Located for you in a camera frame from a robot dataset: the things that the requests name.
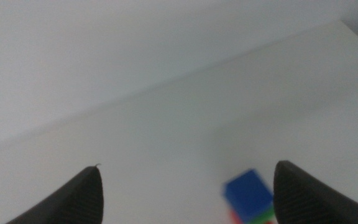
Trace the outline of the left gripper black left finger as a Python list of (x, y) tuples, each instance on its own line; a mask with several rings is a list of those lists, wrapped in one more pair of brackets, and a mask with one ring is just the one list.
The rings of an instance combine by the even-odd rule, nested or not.
[(8, 224), (101, 224), (103, 213), (101, 174), (89, 166)]

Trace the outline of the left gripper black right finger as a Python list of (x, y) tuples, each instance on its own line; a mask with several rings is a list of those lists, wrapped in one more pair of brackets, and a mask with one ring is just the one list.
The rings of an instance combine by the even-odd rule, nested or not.
[(273, 206), (279, 223), (358, 224), (358, 202), (290, 161), (275, 167)]

